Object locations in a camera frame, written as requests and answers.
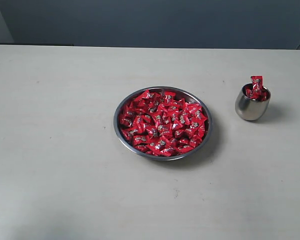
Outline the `red candy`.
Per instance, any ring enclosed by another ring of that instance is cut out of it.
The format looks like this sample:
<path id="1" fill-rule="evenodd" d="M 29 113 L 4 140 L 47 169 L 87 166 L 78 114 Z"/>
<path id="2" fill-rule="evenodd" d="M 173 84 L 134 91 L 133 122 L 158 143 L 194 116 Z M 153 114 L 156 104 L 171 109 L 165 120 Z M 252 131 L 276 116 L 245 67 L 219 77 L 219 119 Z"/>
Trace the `red candy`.
<path id="1" fill-rule="evenodd" d="M 253 101 L 264 102 L 268 98 L 267 90 L 263 85 L 263 77 L 254 75 L 250 77 L 251 83 L 244 87 L 245 96 Z"/>

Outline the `steel cup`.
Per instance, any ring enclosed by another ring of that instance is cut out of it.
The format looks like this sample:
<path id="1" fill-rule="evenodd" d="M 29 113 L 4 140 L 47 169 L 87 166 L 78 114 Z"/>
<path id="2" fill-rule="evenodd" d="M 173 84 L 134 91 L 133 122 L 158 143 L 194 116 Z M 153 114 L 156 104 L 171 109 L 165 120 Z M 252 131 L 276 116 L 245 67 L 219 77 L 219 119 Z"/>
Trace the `steel cup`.
<path id="1" fill-rule="evenodd" d="M 251 88 L 252 84 L 245 84 L 235 101 L 235 112 L 237 115 L 246 121 L 256 121 L 260 119 L 266 112 L 270 99 L 271 92 L 268 88 L 263 87 L 266 92 L 266 99 L 264 101 L 252 100 L 246 96 L 246 88 Z"/>

